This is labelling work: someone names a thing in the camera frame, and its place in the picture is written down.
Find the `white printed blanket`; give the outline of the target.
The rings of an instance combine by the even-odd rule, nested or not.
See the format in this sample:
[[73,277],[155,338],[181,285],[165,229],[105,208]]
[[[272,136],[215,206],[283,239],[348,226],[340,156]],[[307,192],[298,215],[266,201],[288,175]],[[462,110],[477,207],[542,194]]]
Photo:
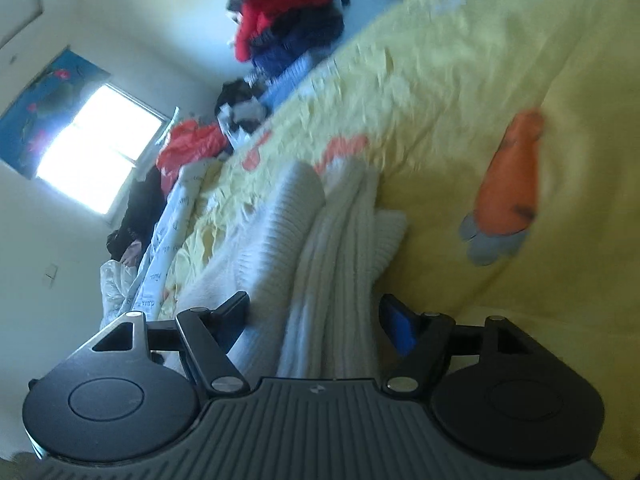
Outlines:
[[151,243],[135,268],[116,260],[100,267],[102,297],[101,327],[128,311],[141,311],[150,321],[158,319],[164,300],[166,278],[175,255],[186,239],[186,231],[208,170],[220,162],[209,158],[180,169],[177,183],[152,232]]

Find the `red jacket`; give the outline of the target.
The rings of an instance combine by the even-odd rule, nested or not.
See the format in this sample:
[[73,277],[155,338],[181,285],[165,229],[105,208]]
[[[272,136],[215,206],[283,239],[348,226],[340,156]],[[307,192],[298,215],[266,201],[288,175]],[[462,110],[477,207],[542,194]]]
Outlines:
[[281,14],[306,8],[324,6],[332,0],[245,0],[241,6],[241,21],[234,40],[234,56],[245,63],[250,60],[250,40],[259,36]]

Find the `black and white garment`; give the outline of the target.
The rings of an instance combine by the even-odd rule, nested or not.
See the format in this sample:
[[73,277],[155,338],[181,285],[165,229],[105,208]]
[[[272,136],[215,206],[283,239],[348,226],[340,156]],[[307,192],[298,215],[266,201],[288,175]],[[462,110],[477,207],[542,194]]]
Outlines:
[[221,132],[234,150],[249,141],[266,120],[268,108],[259,99],[265,90],[259,80],[235,79],[222,85],[215,113]]

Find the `bright window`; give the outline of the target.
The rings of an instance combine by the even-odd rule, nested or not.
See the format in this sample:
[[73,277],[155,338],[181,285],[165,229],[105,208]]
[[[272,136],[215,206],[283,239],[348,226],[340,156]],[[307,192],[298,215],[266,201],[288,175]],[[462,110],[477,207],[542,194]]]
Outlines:
[[104,84],[52,141],[36,177],[108,217],[166,124],[167,119],[148,106]]

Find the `pile of dark clothes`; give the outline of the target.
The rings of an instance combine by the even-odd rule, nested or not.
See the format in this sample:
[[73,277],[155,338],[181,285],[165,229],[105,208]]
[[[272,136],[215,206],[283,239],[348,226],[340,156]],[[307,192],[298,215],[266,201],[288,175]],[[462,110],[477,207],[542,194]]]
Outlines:
[[[227,10],[241,21],[245,0],[228,0]],[[332,0],[324,6],[306,6],[281,14],[259,36],[250,40],[250,60],[268,76],[280,76],[305,52],[329,47],[344,32],[342,11],[350,0]]]

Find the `blue floral window curtain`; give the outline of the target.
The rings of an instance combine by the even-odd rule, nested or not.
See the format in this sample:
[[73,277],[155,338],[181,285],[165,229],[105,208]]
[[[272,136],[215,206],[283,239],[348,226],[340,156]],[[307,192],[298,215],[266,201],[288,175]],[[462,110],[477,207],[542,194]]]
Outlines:
[[42,156],[111,74],[65,49],[1,115],[1,159],[27,179]]

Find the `light blue knitted garment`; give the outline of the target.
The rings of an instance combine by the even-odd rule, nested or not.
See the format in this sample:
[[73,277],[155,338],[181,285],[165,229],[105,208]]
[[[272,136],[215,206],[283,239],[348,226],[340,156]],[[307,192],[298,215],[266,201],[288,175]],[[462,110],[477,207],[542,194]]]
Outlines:
[[259,103],[273,113],[309,75],[329,56],[328,50],[312,49],[305,52],[273,81],[259,98]]

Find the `yellow cartoon bed sheet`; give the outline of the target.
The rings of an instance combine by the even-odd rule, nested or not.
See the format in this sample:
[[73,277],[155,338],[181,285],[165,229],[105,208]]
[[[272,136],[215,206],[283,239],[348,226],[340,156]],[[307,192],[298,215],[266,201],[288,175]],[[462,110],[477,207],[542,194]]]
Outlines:
[[[513,117],[544,116],[539,202],[512,256],[473,263],[460,226]],[[409,233],[381,280],[419,311],[510,318],[600,392],[596,463],[639,471],[639,0],[401,0],[210,170],[165,313],[292,159],[361,155]]]

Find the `white knitted sweater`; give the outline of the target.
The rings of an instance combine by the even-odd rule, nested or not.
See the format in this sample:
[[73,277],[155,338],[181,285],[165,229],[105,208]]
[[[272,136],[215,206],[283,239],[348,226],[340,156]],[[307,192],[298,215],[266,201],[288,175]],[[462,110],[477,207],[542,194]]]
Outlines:
[[238,221],[177,312],[215,310],[246,292],[246,326],[228,357],[251,383],[377,378],[373,286],[398,252],[407,218],[375,205],[378,172],[355,157],[323,174],[292,162],[268,200]]

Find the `red plastic bag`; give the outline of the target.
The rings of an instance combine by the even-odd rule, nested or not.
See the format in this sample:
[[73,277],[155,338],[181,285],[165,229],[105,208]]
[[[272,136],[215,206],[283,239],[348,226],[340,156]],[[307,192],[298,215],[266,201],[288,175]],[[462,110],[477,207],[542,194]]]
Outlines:
[[188,119],[173,126],[155,162],[164,195],[167,196],[174,187],[183,166],[217,157],[228,148],[229,140],[218,122],[201,125],[196,119]]

